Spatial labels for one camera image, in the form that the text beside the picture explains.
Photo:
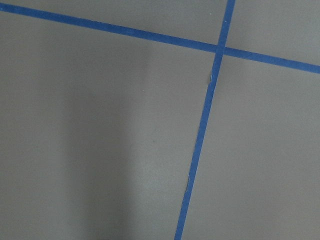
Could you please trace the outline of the blue tape line lengthwise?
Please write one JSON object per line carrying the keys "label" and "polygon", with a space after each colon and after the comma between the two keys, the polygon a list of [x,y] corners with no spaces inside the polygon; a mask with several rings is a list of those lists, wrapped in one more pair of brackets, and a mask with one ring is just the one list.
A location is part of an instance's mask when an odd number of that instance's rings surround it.
{"label": "blue tape line lengthwise", "polygon": [[206,90],[204,105],[201,113],[200,123],[197,131],[193,154],[192,154],[192,159],[190,162],[187,185],[182,198],[177,226],[176,226],[176,230],[173,238],[174,240],[181,240],[183,236],[183,231],[184,231],[184,227],[187,219],[187,213],[188,213],[192,191],[193,191],[193,187],[196,179],[197,169],[200,161],[202,146],[203,146],[203,142],[206,134],[207,124],[209,120],[209,115],[212,107],[212,102],[215,94],[217,81],[218,81],[218,76],[220,73],[222,59],[223,59],[224,51],[226,48],[226,42],[229,34],[229,29],[232,21],[235,4],[236,2],[234,0],[228,0],[226,3],[223,21],[221,24],[218,43],[216,47],[216,52],[215,52],[215,56],[214,56],[214,60],[211,68],[210,81]]}

